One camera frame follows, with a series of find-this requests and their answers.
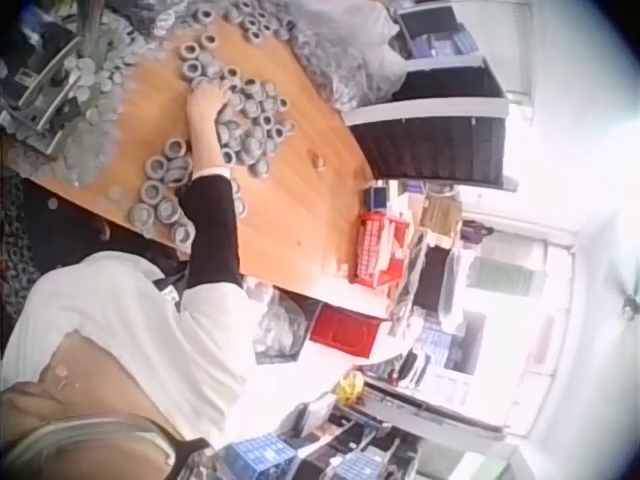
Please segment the black sleeve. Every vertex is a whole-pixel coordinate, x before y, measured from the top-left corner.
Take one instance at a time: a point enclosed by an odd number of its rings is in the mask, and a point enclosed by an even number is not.
[[[242,288],[231,181],[222,175],[198,177],[178,201],[196,230],[187,288],[223,282]]]

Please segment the red plastic bin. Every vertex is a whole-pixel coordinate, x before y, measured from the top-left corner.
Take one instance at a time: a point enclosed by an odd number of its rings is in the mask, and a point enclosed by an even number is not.
[[[375,317],[323,305],[311,330],[311,340],[355,357],[369,358],[383,323]]]

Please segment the small box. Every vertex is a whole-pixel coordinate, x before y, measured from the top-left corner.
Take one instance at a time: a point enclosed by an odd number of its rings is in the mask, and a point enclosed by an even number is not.
[[[296,451],[272,433],[227,445],[220,452],[236,480],[284,480],[295,457]]]
[[[335,470],[334,477],[339,480],[378,480],[384,470],[384,464],[362,452],[353,452]]]

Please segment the hand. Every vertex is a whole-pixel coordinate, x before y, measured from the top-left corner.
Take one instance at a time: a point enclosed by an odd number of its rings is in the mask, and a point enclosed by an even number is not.
[[[220,82],[201,83],[187,100],[187,118],[194,134],[215,136],[218,112],[229,100],[229,90]]]

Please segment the white shirt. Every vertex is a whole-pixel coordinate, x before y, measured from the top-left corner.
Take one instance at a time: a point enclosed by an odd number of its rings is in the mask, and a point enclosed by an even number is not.
[[[184,438],[228,443],[228,415],[255,368],[255,314],[228,283],[187,290],[179,313],[151,283],[161,277],[145,259],[118,252],[44,275],[9,339],[1,389],[37,382],[75,330],[110,352]]]

